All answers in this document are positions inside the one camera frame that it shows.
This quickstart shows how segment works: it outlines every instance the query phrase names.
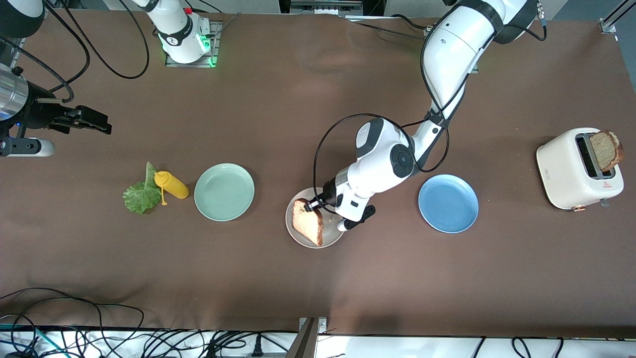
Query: lettuce leaf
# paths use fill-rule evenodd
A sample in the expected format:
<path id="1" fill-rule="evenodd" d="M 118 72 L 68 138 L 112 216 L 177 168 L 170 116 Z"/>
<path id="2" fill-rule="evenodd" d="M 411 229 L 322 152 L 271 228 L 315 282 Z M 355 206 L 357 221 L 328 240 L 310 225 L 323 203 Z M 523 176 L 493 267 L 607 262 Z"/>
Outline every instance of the lettuce leaf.
<path id="1" fill-rule="evenodd" d="M 155 184 L 156 172 L 157 169 L 150 162 L 146 163 L 146 180 L 129 187 L 123 193 L 123 203 L 128 210 L 143 214 L 161 201 L 161 190 Z"/>

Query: toasted bread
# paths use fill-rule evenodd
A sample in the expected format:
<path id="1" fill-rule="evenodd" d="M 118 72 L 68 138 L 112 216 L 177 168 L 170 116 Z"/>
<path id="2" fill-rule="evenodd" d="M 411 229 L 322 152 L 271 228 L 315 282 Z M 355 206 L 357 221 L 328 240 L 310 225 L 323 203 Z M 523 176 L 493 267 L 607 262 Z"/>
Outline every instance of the toasted bread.
<path id="1" fill-rule="evenodd" d="M 305 211 L 306 199 L 294 201 L 292 209 L 293 227 L 317 246 L 322 246 L 322 214 L 318 210 Z"/>
<path id="2" fill-rule="evenodd" d="M 623 145 L 613 132 L 600 131 L 590 137 L 590 142 L 601 171 L 608 171 L 623 160 Z"/>

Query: mustard bottle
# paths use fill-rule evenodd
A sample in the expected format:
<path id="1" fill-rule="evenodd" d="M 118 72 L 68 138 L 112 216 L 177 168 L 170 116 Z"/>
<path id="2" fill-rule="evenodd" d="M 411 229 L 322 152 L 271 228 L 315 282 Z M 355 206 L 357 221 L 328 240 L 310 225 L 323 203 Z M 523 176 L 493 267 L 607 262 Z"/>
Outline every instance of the mustard bottle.
<path id="1" fill-rule="evenodd" d="M 167 171 L 158 171 L 155 173 L 155 183 L 161 188 L 162 205 L 168 205 L 163 197 L 164 190 L 179 199 L 185 199 L 188 197 L 188 194 L 190 194 L 188 187 Z"/>

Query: white toaster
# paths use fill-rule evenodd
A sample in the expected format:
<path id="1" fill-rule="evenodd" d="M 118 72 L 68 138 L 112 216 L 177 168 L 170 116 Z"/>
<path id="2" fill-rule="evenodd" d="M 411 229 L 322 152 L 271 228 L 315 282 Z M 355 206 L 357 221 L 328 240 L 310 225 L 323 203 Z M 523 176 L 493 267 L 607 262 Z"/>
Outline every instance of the white toaster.
<path id="1" fill-rule="evenodd" d="M 571 129 L 537 149 L 543 186 L 557 208 L 582 210 L 623 191 L 618 165 L 606 172 L 598 166 L 590 143 L 596 132 L 596 128 Z"/>

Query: brown table surface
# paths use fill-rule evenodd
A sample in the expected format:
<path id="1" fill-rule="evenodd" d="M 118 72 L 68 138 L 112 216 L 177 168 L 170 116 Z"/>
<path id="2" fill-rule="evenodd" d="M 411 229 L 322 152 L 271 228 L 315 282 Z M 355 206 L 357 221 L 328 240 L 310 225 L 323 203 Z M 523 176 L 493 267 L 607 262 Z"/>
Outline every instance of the brown table surface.
<path id="1" fill-rule="evenodd" d="M 76 13 L 113 67 L 142 68 L 125 12 Z M 372 220 L 309 250 L 288 235 L 284 210 L 311 185 L 318 141 L 354 113 L 421 119 L 430 105 L 421 42 L 331 15 L 239 15 L 223 32 L 217 68 L 176 69 L 163 66 L 149 19 L 137 17 L 151 45 L 148 72 L 123 80 L 93 55 L 73 83 L 73 104 L 107 113 L 113 134 L 31 131 L 54 141 L 55 155 L 1 161 L 2 292 L 49 286 L 127 303 L 146 310 L 148 327 L 297 329 L 298 317 L 327 316 L 334 333 L 636 336 L 636 97 L 618 43 L 597 24 L 550 22 L 547 41 L 524 36 L 481 58 L 436 172 L 474 187 L 480 212 L 470 230 L 443 234 L 424 222 L 417 193 L 431 175 L 418 175 L 374 196 Z M 375 23 L 417 34 L 400 20 Z M 66 78 L 83 63 L 53 17 L 25 48 Z M 30 81 L 55 85 L 26 58 L 20 65 Z M 328 138 L 319 183 L 354 160 L 362 122 Z M 569 213 L 546 199 L 535 151 L 583 126 L 619 135 L 626 187 L 608 209 Z M 143 179 L 146 161 L 191 189 L 207 168 L 240 164 L 254 178 L 254 202 L 231 222 L 207 220 L 192 197 L 130 213 L 121 194 Z M 41 297 L 6 301 L 3 312 Z M 97 323 L 91 308 L 62 302 L 30 316 Z M 113 308 L 104 324 L 136 322 Z"/>

